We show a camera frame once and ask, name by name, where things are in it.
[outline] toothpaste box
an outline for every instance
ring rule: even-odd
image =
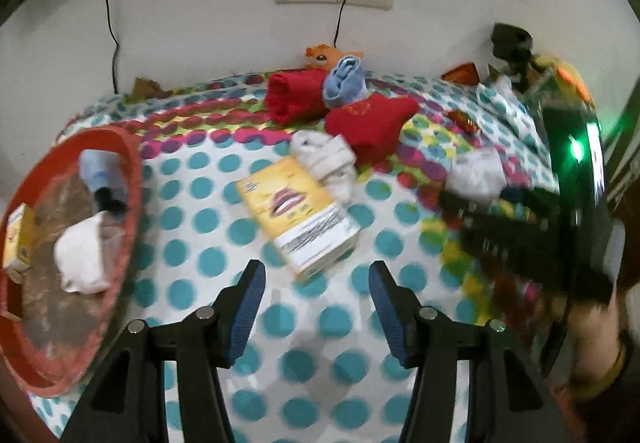
[[[23,203],[11,212],[7,220],[2,256],[2,267],[17,283],[21,282],[22,274],[31,266],[33,229],[33,210]]]
[[[297,279],[308,279],[333,263],[358,239],[358,224],[290,156],[236,186]]]

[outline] screw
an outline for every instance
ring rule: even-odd
[[[489,327],[491,327],[496,333],[502,333],[507,328],[504,322],[497,318],[494,318],[489,322]]]
[[[131,322],[129,322],[127,330],[129,330],[129,333],[133,333],[135,335],[137,333],[140,333],[140,331],[145,328],[145,325],[146,324],[142,320],[132,320]]]
[[[213,316],[215,309],[211,306],[202,306],[201,308],[196,309],[196,317],[200,320],[206,320]]]
[[[420,315],[420,317],[424,318],[425,320],[433,320],[438,316],[438,310],[436,308],[426,306],[424,308],[420,308],[420,311],[418,311],[418,315]]]

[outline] orange plush toy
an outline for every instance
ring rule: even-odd
[[[306,57],[310,57],[310,62],[305,66],[307,69],[323,69],[327,72],[336,67],[338,61],[346,55],[362,58],[362,51],[342,53],[340,49],[332,48],[327,44],[320,44],[314,48],[306,49]]]

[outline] white wall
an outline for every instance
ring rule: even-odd
[[[111,3],[124,90],[138,75],[174,87],[302,65],[306,46],[330,43],[338,13],[335,4],[273,0]],[[373,70],[437,76],[492,60],[494,22],[526,28],[536,51],[574,64],[605,128],[612,124],[640,71],[640,24],[625,0],[396,0],[389,12],[347,6],[338,46],[363,50]],[[110,92],[112,51],[103,0],[28,0],[0,28],[0,196],[71,115]]]

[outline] red cloth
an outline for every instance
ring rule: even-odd
[[[334,108],[324,129],[342,137],[356,155],[356,164],[375,163],[393,154],[400,130],[420,107],[410,98],[387,98],[374,92],[366,100]]]
[[[279,125],[288,125],[322,118],[327,112],[322,102],[322,84],[327,74],[322,69],[272,74],[264,98],[271,119]]]

